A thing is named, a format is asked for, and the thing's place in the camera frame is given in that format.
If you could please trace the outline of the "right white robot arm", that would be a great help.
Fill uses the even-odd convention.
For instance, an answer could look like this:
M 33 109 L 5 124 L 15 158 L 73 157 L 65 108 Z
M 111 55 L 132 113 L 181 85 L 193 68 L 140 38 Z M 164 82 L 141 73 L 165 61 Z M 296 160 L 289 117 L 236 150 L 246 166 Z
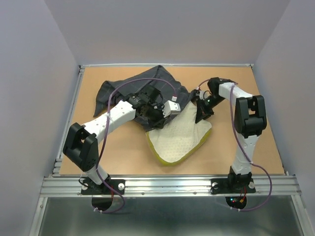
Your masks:
M 264 97 L 243 91 L 235 81 L 219 77 L 205 80 L 210 94 L 197 87 L 192 92 L 192 101 L 197 105 L 195 122 L 199 123 L 212 115 L 213 109 L 225 99 L 229 101 L 231 123 L 237 142 L 235 159 L 226 178 L 211 180 L 212 194 L 254 193 L 252 179 L 253 153 L 256 142 L 267 126 Z

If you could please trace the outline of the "white pillow yellow edge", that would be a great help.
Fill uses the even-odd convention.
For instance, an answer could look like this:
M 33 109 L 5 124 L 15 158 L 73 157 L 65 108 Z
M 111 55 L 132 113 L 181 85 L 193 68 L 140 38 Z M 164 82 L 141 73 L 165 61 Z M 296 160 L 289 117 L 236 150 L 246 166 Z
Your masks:
M 150 150 L 163 165 L 179 164 L 208 139 L 212 124 L 206 120 L 195 123 L 196 115 L 197 106 L 189 102 L 164 128 L 146 132 Z

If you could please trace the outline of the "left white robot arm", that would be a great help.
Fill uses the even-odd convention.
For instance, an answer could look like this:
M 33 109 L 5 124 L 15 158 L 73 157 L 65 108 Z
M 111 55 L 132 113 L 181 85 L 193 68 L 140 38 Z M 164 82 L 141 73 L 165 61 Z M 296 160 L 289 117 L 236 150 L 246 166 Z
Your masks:
M 161 96 L 158 89 L 145 85 L 139 92 L 130 93 L 116 105 L 109 106 L 106 113 L 82 125 L 70 126 L 63 147 L 63 154 L 88 177 L 82 184 L 99 194 L 111 190 L 110 176 L 99 164 L 98 145 L 105 143 L 108 134 L 138 117 L 143 117 L 153 126 L 161 129 L 172 111 L 179 109 L 176 99 L 157 103 Z

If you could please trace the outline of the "dark grey checked pillowcase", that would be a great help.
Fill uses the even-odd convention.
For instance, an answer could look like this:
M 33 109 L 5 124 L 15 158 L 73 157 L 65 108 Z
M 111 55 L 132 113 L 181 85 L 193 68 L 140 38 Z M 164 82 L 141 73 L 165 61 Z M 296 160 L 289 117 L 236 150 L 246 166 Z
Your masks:
M 107 110 L 108 103 L 115 106 L 123 100 L 135 105 L 135 121 L 145 130 L 162 129 L 176 117 L 162 115 L 162 107 L 172 95 L 177 95 L 181 110 L 192 99 L 192 93 L 158 65 L 125 80 L 103 82 L 96 95 L 94 117 Z

